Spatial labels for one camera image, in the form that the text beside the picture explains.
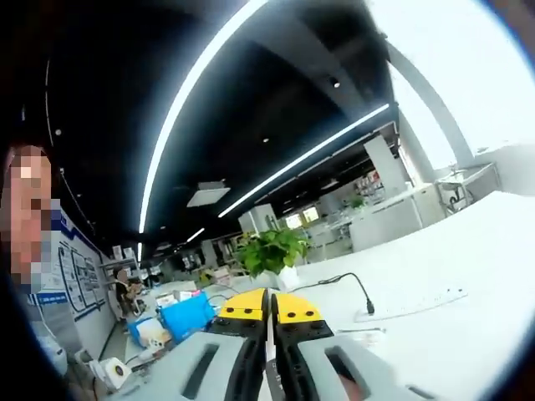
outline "green plant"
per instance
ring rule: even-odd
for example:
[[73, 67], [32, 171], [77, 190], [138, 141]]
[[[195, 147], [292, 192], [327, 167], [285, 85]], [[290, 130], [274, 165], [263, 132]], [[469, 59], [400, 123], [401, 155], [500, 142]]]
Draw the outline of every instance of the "green plant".
[[351, 200], [351, 207], [354, 209], [360, 209], [364, 206], [364, 197], [358, 195]]
[[265, 270], [275, 274], [285, 267], [293, 267], [298, 255], [307, 256], [308, 241], [297, 232], [284, 228], [258, 235], [245, 234], [238, 247], [238, 260], [252, 277]]

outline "ceiling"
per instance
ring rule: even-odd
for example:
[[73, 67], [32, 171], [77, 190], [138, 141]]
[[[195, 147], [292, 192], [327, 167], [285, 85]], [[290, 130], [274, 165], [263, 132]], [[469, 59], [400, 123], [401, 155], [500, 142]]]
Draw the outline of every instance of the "ceiling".
[[[331, 178], [342, 185], [372, 168], [362, 144], [330, 156], [396, 120], [395, 107], [217, 218], [322, 140], [382, 104], [395, 105], [385, 49], [357, 2], [273, 0], [231, 37], [191, 92], [161, 158], [145, 233], [138, 234], [147, 170], [170, 105], [198, 55], [244, 1], [112, 3], [71, 14], [55, 37], [47, 58], [51, 139], [43, 130], [70, 188], [63, 189], [63, 208], [106, 251], [143, 241], [148, 257], [158, 244], [182, 243], [202, 227], [198, 240], [239, 231], [237, 218], [261, 198], [280, 215], [317, 199]], [[199, 182], [217, 180], [231, 188], [219, 202], [186, 208]]]

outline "led light strip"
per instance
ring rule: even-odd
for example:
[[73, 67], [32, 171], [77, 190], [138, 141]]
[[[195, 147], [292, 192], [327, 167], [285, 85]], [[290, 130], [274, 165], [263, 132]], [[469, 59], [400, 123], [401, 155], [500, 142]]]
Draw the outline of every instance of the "led light strip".
[[[178, 94], [176, 94], [175, 100], [173, 100], [173, 104], [167, 113], [166, 120], [161, 127], [160, 135], [158, 136], [158, 141], [156, 142], [156, 147], [154, 149], [154, 153], [152, 154], [152, 159], [150, 160], [147, 181], [143, 191], [143, 201], [141, 202], [140, 233], [145, 230], [145, 221], [147, 217], [147, 210], [149, 209], [150, 193], [152, 192], [152, 186], [154, 184], [156, 171], [158, 170], [161, 156], [164, 152], [164, 148], [166, 147], [166, 142], [169, 139], [169, 134], [171, 133], [173, 125], [175, 124], [176, 119], [178, 118], [178, 115], [184, 106], [184, 103], [193, 90], [193, 87], [201, 77], [201, 74], [204, 72], [208, 64], [216, 56], [219, 50], [221, 50], [227, 40], [267, 2], [268, 0], [250, 0], [242, 8], [240, 8], [238, 12], [228, 20], [223, 28], [221, 28], [216, 36], [214, 36], [214, 39], [211, 40], [208, 46], [206, 46], [201, 56], [197, 59], [191, 68], [191, 71], [188, 73], [186, 79], [182, 83], [182, 86], [178, 91]], [[138, 244], [138, 260], [141, 259], [142, 249], [143, 245]]]
[[202, 232], [204, 231], [204, 228], [201, 228], [198, 232], [196, 232], [195, 234], [193, 234], [192, 236], [190, 236], [186, 242], [190, 242], [191, 240], [193, 240], [194, 238], [196, 238], [197, 236], [199, 236]]
[[247, 200], [248, 198], [250, 198], [252, 195], [256, 194], [257, 192], [259, 192], [264, 186], [268, 185], [270, 182], [273, 182], [274, 180], [276, 180], [278, 177], [280, 177], [282, 174], [284, 174], [285, 172], [287, 172], [288, 170], [290, 170], [291, 168], [295, 167], [296, 165], [298, 165], [299, 163], [301, 163], [303, 160], [307, 159], [308, 157], [310, 157], [311, 155], [313, 155], [314, 153], [316, 153], [318, 150], [322, 149], [323, 147], [327, 146], [328, 144], [330, 144], [331, 142], [334, 142], [335, 140], [337, 140], [338, 138], [340, 138], [342, 135], [345, 135], [347, 134], [348, 132], [350, 132], [350, 130], [358, 127], [359, 125], [365, 123], [366, 121], [368, 121], [369, 119], [372, 119], [374, 118], [377, 114], [379, 113], [382, 113], [383, 111], [385, 111], [386, 109], [389, 108], [389, 105], [388, 104], [383, 104], [381, 107], [379, 107], [378, 109], [372, 111], [371, 113], [365, 115], [363, 118], [361, 119], [358, 119], [357, 121], [355, 121], [354, 123], [352, 123], [351, 125], [348, 125], [347, 127], [345, 127], [344, 129], [342, 129], [341, 131], [337, 132], [336, 134], [334, 134], [333, 136], [330, 136], [329, 138], [327, 138], [326, 140], [324, 140], [321, 144], [319, 145], [316, 145], [314, 146], [311, 150], [309, 150], [308, 152], [304, 153], [303, 155], [299, 156], [296, 160], [292, 161], [291, 163], [289, 163], [288, 165], [286, 165], [285, 167], [283, 167], [281, 170], [277, 171], [275, 174], [273, 174], [272, 176], [270, 176], [267, 180], [261, 182], [260, 184], [258, 184], [257, 186], [255, 186], [252, 190], [250, 190], [248, 193], [246, 193], [244, 196], [242, 196], [240, 199], [238, 199], [237, 201], [235, 201], [233, 204], [231, 204], [230, 206], [228, 206], [224, 211], [222, 211], [218, 217], [223, 217], [226, 213], [228, 213], [229, 211], [231, 211], [232, 209], [236, 208], [237, 206], [241, 205], [241, 203], [243, 203], [245, 200]]

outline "seated person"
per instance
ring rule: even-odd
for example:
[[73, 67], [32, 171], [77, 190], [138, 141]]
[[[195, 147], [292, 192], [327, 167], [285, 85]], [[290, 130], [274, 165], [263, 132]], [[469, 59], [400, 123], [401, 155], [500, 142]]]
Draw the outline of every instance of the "seated person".
[[141, 292], [141, 284], [129, 284], [128, 275], [123, 268], [114, 270], [115, 279], [115, 296], [117, 302], [123, 309], [123, 313], [127, 315], [129, 312], [133, 312], [133, 301], [135, 296]]

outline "black ceiling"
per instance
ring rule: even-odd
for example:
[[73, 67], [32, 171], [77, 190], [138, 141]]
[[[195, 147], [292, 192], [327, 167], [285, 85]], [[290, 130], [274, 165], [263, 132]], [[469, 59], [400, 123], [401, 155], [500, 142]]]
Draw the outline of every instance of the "black ceiling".
[[[392, 107], [218, 219], [219, 212], [253, 186], [355, 119], [322, 90], [331, 72], [316, 68], [306, 76], [288, 58], [251, 39], [255, 24], [246, 23], [212, 60], [186, 101], [155, 178], [145, 234], [139, 236], [141, 199], [161, 126], [183, 79], [219, 29], [214, 19], [199, 14], [202, 8], [193, 13], [181, 3], [114, 3], [78, 11], [48, 52], [53, 148], [92, 228], [82, 221], [67, 191], [62, 194], [64, 208], [98, 243], [132, 246], [141, 239], [147, 256], [158, 243], [183, 242], [201, 227], [206, 231], [200, 239], [238, 231], [237, 218], [270, 190], [396, 120]], [[201, 3], [207, 8], [214, 4]], [[228, 3], [232, 14], [230, 3], [236, 9], [239, 2]], [[271, 18], [273, 30], [279, 29], [277, 3], [259, 12], [265, 13], [264, 23]], [[354, 115], [384, 103], [394, 105], [385, 51], [371, 22], [348, 2], [324, 4], [300, 2], [284, 12], [306, 27], [350, 77], [361, 98]], [[284, 40], [291, 46], [293, 36]], [[48, 130], [43, 135], [48, 138]], [[350, 148], [264, 201], [272, 202], [279, 214], [288, 203], [304, 205], [320, 195], [329, 178], [338, 176], [342, 185], [369, 170], [366, 159], [361, 146]], [[222, 179], [231, 191], [217, 204], [186, 208], [199, 182]]]

